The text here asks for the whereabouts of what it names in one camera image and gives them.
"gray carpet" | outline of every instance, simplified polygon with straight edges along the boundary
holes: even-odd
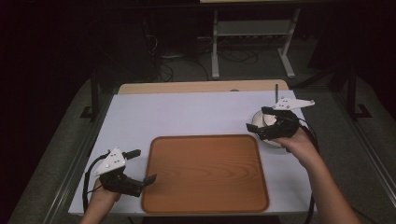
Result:
[[[293,41],[289,57],[297,76],[295,79],[286,78],[276,47],[274,44],[265,45],[256,50],[259,57],[253,64],[219,58],[220,80],[281,78],[293,85],[312,77],[318,71],[307,68],[315,41]],[[245,55],[240,51],[232,54],[235,57]],[[173,81],[206,80],[205,70],[209,75],[211,71],[209,55],[203,54],[195,62],[177,60],[167,63],[173,69]],[[389,175],[396,179],[395,120],[376,100],[373,90],[358,79],[357,103],[365,104],[373,117],[359,119],[356,123],[351,121],[343,102],[345,90],[332,93],[323,88],[330,78],[325,77],[312,87],[295,92],[298,98],[313,99],[317,103],[303,111],[306,120],[317,132],[321,155],[353,207],[377,223],[394,223],[395,205],[375,174],[366,146],[356,134],[356,125],[367,136]],[[79,150],[89,150],[102,122],[102,119],[90,122],[89,119],[79,117],[85,106],[90,105],[90,97],[90,83],[87,82],[69,106],[9,223],[78,223],[79,217],[69,215],[67,210],[87,160],[86,154],[81,154]],[[111,95],[101,94],[100,99],[102,115],[99,117],[103,118]],[[78,160],[77,167],[70,166],[73,160]],[[64,180],[65,176],[70,177],[68,181]],[[305,214],[280,215],[279,218],[281,223],[303,223]],[[372,223],[365,217],[360,218],[362,223]],[[140,223],[141,219],[134,217],[135,223]],[[109,216],[104,223],[122,224],[130,221],[126,217]],[[318,223],[317,216],[314,216],[312,223]]]

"black cable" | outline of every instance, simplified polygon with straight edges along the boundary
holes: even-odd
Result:
[[[167,61],[166,62],[163,62],[163,63],[161,63],[161,65],[163,65],[163,66],[167,66],[168,68],[170,68],[171,69],[171,67],[170,66],[168,66],[168,65],[165,65],[166,63],[173,63],[173,62],[180,62],[180,61],[186,61],[186,62],[191,62],[191,63],[196,63],[196,64],[198,64],[200,67],[202,67],[203,68],[203,70],[204,70],[204,72],[205,72],[205,77],[206,77],[206,81],[208,81],[209,80],[209,74],[207,73],[207,71],[206,71],[206,68],[201,64],[201,63],[199,63],[199,62],[197,62],[196,60],[194,60],[194,59],[189,59],[189,58],[186,58],[185,56],[183,56],[183,57],[180,57],[180,58],[175,58],[175,59],[167,59]]]
[[[99,187],[97,187],[96,189],[93,189],[93,190],[90,190],[90,191],[88,191],[87,192],[87,194],[89,194],[89,193],[92,193],[92,192],[94,192],[94,191],[96,191],[96,190],[98,190],[99,188],[101,188],[103,185],[100,185]]]
[[[93,43],[93,45],[103,54],[103,56],[105,56],[107,59],[109,59],[113,64],[115,64],[119,69],[123,70],[124,72],[126,72],[127,74],[130,74],[133,78],[136,77],[136,73],[134,73],[133,71],[131,71],[129,68],[127,68],[126,66],[124,66],[122,63],[120,63],[117,59],[115,59],[113,56],[111,56],[108,52],[106,52],[97,42],[94,38],[92,38],[92,36],[90,35],[90,33],[87,33],[87,37],[91,40],[91,42]],[[153,58],[153,54],[154,52],[151,53],[151,51],[149,50],[148,53],[151,56],[151,59]],[[151,82],[155,79],[154,78],[149,78],[147,79],[148,82]]]
[[[160,63],[159,66],[160,66],[160,74],[159,74],[160,80],[159,80],[159,82],[173,81],[173,75],[174,75],[173,69],[169,65],[166,65],[164,63]],[[162,70],[161,66],[166,67],[167,69],[169,69],[170,72],[169,73],[165,72],[164,70]],[[163,79],[163,73],[168,75],[169,78]]]
[[[308,215],[306,215],[304,224],[311,223],[312,216],[314,215],[314,208],[315,208],[315,199],[314,199],[314,195],[311,193],[311,201],[309,202]]]
[[[132,220],[131,217],[127,217],[127,218],[128,218],[128,220],[129,220],[129,223],[134,224],[134,221]]]
[[[93,166],[94,166],[99,160],[105,159],[105,158],[107,157],[108,154],[110,154],[110,152],[107,152],[107,154],[104,154],[104,155],[102,155],[102,156],[96,158],[96,160],[94,160],[94,161],[91,163],[91,166],[90,166],[90,168],[88,168],[88,171],[85,173],[85,176],[84,176],[84,187],[83,187],[83,189],[82,189],[82,206],[83,206],[83,208],[84,208],[84,213],[85,213],[85,211],[87,210],[87,207],[88,207],[88,198],[87,198],[87,195],[88,195],[88,185],[89,185],[89,183],[90,183],[90,174],[91,174],[91,170],[92,170]]]
[[[306,120],[304,120],[304,119],[300,119],[300,118],[298,118],[298,120],[301,120],[301,121],[303,121],[307,126],[308,126],[308,128],[309,128],[309,132],[310,132],[310,134],[313,134],[313,138],[314,138],[314,140],[315,140],[315,142],[316,143],[318,143],[318,136],[317,136],[317,133],[315,132],[315,130],[314,130],[314,127],[312,127],[308,122],[306,122]]]
[[[309,140],[312,142],[312,144],[314,145],[315,149],[317,150],[318,154],[320,154],[320,150],[319,150],[319,144],[318,144],[318,139],[316,134],[313,134],[313,129],[312,127],[304,120],[304,122],[306,123],[306,125],[309,127],[309,129],[307,127],[305,127],[304,125],[300,124],[300,127],[303,129],[303,131],[308,135]]]
[[[235,55],[236,52],[241,52],[244,53],[244,57],[238,57]],[[221,58],[223,58],[226,61],[232,62],[232,63],[241,63],[249,59],[248,53],[246,53],[244,50],[235,50],[235,49],[230,49],[230,50],[219,50],[218,54]]]
[[[257,63],[257,61],[259,60],[259,55],[257,53],[255,53],[254,51],[251,51],[251,53],[253,55],[250,55],[248,51],[246,50],[233,50],[233,51],[239,51],[239,52],[243,52],[246,54],[245,58],[238,58],[235,55],[233,55],[232,53],[229,53],[228,55],[226,55],[225,51],[219,51],[218,54],[219,56],[224,59],[225,61],[228,62],[232,62],[232,63],[244,63],[244,64],[254,64]]]

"wire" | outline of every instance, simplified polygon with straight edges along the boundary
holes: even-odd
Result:
[[[208,43],[204,43],[204,45],[202,46],[202,44],[198,43],[197,47],[198,49],[198,53],[205,53],[205,52],[209,52],[212,49],[213,46],[213,38],[212,36],[203,36],[203,37],[198,37],[198,42],[203,41],[203,40],[209,40]]]
[[[246,49],[247,48],[247,46],[245,45],[246,44],[246,42],[248,42],[249,41],[249,39],[251,39],[251,38],[244,38],[243,40],[242,40],[242,42],[240,42],[239,43],[239,46],[240,47],[242,47],[242,49]],[[250,51],[247,51],[247,50],[237,50],[237,51],[240,51],[240,52],[244,52],[244,53],[246,53],[246,55],[247,55],[247,57],[245,58],[245,59],[242,59],[242,60],[239,60],[239,61],[237,61],[238,63],[244,63],[244,64],[254,64],[254,63],[257,63],[257,61],[259,60],[259,55],[258,55],[258,53],[256,53],[254,50],[250,50]]]
[[[206,81],[209,80],[209,74],[207,73],[206,68],[201,63],[197,62],[194,59],[189,59],[189,58],[186,58],[186,57],[177,58],[177,59],[168,59],[167,62],[160,63],[160,65],[166,66],[167,68],[172,70],[172,68],[169,65],[166,65],[166,64],[167,63],[173,63],[173,62],[181,62],[181,61],[196,63],[197,65],[199,65],[205,72]]]
[[[92,192],[94,192],[94,191],[96,191],[96,190],[98,190],[99,188],[101,188],[103,185],[101,185],[101,186],[99,186],[99,187],[97,187],[96,189],[93,189],[93,190],[90,190],[90,191],[88,191],[87,192],[87,194],[89,194],[89,193],[92,193]]]
[[[308,215],[306,215],[304,224],[309,224],[311,222],[312,216],[314,215],[314,208],[315,208],[315,199],[314,199],[314,195],[311,193],[311,200],[309,202]]]
[[[87,195],[88,195],[88,184],[90,183],[90,174],[91,174],[91,170],[92,170],[93,166],[94,166],[99,160],[105,159],[105,158],[107,157],[108,154],[110,154],[110,152],[107,152],[107,154],[104,154],[104,155],[102,155],[102,156],[96,158],[96,160],[94,160],[94,161],[91,163],[90,168],[88,168],[88,171],[85,173],[85,176],[84,176],[84,187],[83,187],[83,189],[82,189],[82,206],[83,206],[83,208],[84,208],[84,213],[85,213],[85,211],[87,210],[87,207],[88,207],[88,198],[87,198]]]
[[[102,47],[100,47],[98,45],[98,43],[90,36],[88,35],[88,38],[92,41],[92,43],[95,45],[95,47],[97,49],[99,49],[99,51],[106,56],[111,62],[113,62],[118,68],[120,68],[121,70],[123,70],[124,72],[126,72],[127,74],[132,75],[132,77],[136,77],[136,73],[132,72],[131,70],[129,70],[129,68],[125,67],[124,65],[122,65],[119,61],[117,61],[116,59],[114,59],[109,53],[107,53],[106,51],[104,51],[102,49]]]
[[[303,122],[308,126],[308,128],[309,128],[309,130],[310,130],[310,133],[311,133],[311,135],[312,135],[312,137],[315,139],[315,144],[316,144],[315,148],[316,148],[317,151],[318,151],[318,136],[317,136],[317,133],[316,133],[315,130],[314,130],[314,127],[312,127],[312,126],[311,126],[308,122],[306,122],[306,120],[304,120],[304,119],[298,118],[298,120],[303,121]]]
[[[168,66],[167,64],[164,64],[164,63],[160,63],[159,66],[160,66],[160,74],[159,74],[160,80],[159,80],[159,82],[169,82],[169,81],[173,81],[174,71],[173,71],[172,67],[170,67],[170,66]],[[169,69],[170,72],[169,72],[169,73],[165,72],[165,71],[161,68],[161,66],[163,66],[163,67]],[[163,73],[166,74],[166,75],[168,75],[169,78],[168,78],[168,79],[163,79]]]
[[[153,57],[155,55],[155,50],[158,47],[158,39],[157,39],[157,37],[155,37],[155,35],[146,35],[146,37],[150,37],[150,38],[154,39],[154,47],[152,47],[152,49],[150,49],[148,51],[148,53],[151,54],[151,57]]]
[[[178,59],[185,57],[185,54],[174,54],[174,55],[161,55],[161,58],[163,59]]]
[[[242,52],[246,56],[244,58],[238,58],[233,54],[235,52]],[[222,59],[224,59],[228,62],[232,62],[232,63],[254,64],[259,61],[259,55],[254,51],[232,50],[231,53],[227,54],[227,51],[222,50],[222,51],[219,51],[218,54]]]
[[[131,217],[127,217],[129,220],[129,223],[134,224],[134,220]]]

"dark background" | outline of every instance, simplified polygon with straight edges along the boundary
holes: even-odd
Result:
[[[148,15],[143,11],[104,17],[87,10],[111,7],[105,3],[49,0],[0,3],[0,223],[7,222],[65,110],[92,73],[101,74],[99,84],[105,91],[125,82],[154,79],[158,70],[148,53],[143,28],[149,28],[165,45],[190,54],[194,53],[196,36],[211,35],[211,11],[156,12],[150,15],[148,25],[142,26]],[[394,11],[390,1],[337,9],[307,7],[302,11],[295,36],[321,37],[311,66],[325,69],[340,60],[353,64],[395,117],[391,99],[395,94],[390,89],[396,84],[392,69],[396,64],[393,43],[396,22],[391,15]],[[244,16],[248,19],[262,14],[259,10],[222,14],[230,19],[241,15],[248,15]]]

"floor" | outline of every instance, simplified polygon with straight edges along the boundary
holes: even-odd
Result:
[[[220,80],[281,78],[290,86],[298,84],[319,72],[307,68],[315,44],[313,39],[293,40],[289,58],[295,79],[285,76],[277,56],[279,45],[276,41],[254,49],[223,48],[219,57]],[[210,52],[203,51],[193,59],[178,56],[172,52],[163,55],[162,78],[157,81],[213,81],[210,77]],[[345,110],[345,88],[337,93],[328,91],[326,85],[330,79],[328,76],[308,88],[295,90],[298,98],[312,99],[317,103],[303,112],[318,135],[321,155],[341,191],[359,211],[362,223],[394,223],[396,202],[394,194],[391,197],[391,190],[395,186],[391,181],[396,179],[396,122],[377,101],[370,86],[361,79],[358,79],[357,104],[365,105],[372,117],[353,121]],[[79,217],[68,214],[68,207],[111,97],[112,94],[100,92],[98,117],[94,121],[82,119],[81,112],[91,105],[90,82],[81,87],[9,223],[78,223]],[[282,224],[303,223],[305,216],[280,214],[279,219]],[[142,217],[133,217],[133,220],[141,223]],[[104,223],[131,221],[127,217],[109,216]],[[317,215],[311,223],[318,223]]]

